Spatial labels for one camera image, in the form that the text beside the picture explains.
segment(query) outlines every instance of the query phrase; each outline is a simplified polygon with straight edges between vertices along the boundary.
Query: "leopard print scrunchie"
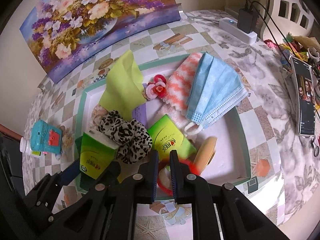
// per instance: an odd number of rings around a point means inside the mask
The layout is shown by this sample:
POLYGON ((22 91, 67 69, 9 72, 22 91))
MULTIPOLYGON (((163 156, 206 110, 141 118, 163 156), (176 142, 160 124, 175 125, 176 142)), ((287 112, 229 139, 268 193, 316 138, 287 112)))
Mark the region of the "leopard print scrunchie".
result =
POLYGON ((124 163, 135 163, 146 157, 152 148, 152 138, 147 129, 135 119, 124 121, 118 111, 101 118, 98 131, 120 145, 116 158, 124 163))

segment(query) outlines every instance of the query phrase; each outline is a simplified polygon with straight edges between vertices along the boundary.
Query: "white power strip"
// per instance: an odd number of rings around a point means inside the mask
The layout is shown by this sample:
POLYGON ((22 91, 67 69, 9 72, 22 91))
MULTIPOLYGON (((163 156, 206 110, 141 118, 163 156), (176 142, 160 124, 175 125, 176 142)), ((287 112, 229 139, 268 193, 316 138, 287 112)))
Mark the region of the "white power strip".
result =
POLYGON ((219 20, 220 29, 225 30, 246 44, 254 44, 257 40, 257 34, 255 32, 245 33, 244 31, 238 29, 237 24, 237 21, 227 17, 219 20))

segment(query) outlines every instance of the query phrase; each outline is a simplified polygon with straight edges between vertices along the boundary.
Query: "orange and white striped towel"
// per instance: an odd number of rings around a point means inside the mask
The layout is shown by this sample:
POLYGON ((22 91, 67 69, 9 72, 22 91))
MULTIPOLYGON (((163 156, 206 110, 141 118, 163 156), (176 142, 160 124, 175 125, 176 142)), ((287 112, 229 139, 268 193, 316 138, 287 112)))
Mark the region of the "orange and white striped towel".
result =
POLYGON ((202 53, 191 53, 188 58, 173 72, 166 84, 167 94, 163 101, 185 115, 188 109, 187 100, 193 78, 202 53))

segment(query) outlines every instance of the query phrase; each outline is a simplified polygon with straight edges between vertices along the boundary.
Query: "yellow-green cloth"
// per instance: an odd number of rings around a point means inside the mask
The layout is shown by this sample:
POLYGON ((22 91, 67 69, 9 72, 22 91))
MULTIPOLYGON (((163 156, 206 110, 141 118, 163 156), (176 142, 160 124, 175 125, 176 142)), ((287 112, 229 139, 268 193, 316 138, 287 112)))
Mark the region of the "yellow-green cloth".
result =
POLYGON ((142 95, 142 81, 143 75, 128 50, 109 71, 99 104, 108 111, 117 110, 124 120, 131 121, 132 111, 147 101, 142 95))

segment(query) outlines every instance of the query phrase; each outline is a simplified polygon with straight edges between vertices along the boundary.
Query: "flower painting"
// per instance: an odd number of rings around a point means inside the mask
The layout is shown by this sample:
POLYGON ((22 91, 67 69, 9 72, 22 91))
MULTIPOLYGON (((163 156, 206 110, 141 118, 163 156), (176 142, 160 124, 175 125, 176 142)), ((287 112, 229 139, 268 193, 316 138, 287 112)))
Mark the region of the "flower painting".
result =
POLYGON ((20 31, 57 83, 115 42, 179 19, 175 0, 40 0, 20 31))

